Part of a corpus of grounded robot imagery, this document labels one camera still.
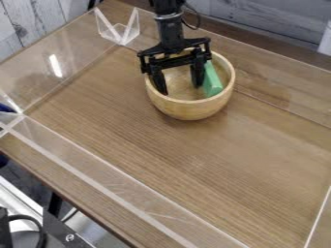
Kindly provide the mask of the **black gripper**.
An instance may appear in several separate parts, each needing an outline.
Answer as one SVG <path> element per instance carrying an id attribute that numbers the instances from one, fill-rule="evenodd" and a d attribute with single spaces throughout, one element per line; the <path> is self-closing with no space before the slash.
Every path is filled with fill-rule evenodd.
<path id="1" fill-rule="evenodd" d="M 192 85 L 200 87 L 204 80 L 204 64 L 211 59 L 211 39 L 207 37 L 185 38 L 180 15 L 155 17 L 159 43 L 141 50 L 137 57 L 141 72 L 149 74 L 160 94 L 168 95 L 164 69 L 189 65 Z"/>

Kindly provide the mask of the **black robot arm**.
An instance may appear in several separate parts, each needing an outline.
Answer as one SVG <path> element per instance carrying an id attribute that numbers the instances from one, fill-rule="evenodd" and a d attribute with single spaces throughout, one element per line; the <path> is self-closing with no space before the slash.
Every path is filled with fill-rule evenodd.
<path id="1" fill-rule="evenodd" d="M 183 5 L 187 0 L 148 0 L 155 12 L 155 22 L 159 33 L 156 46 L 137 52 L 141 62 L 141 72 L 151 76 L 156 90 L 168 94 L 163 70 L 189 65 L 191 81 L 195 87 L 203 84 L 204 65 L 212 59 L 209 38 L 187 39 L 184 37 L 185 25 L 199 28 L 200 23 L 192 27 L 183 18 Z"/>

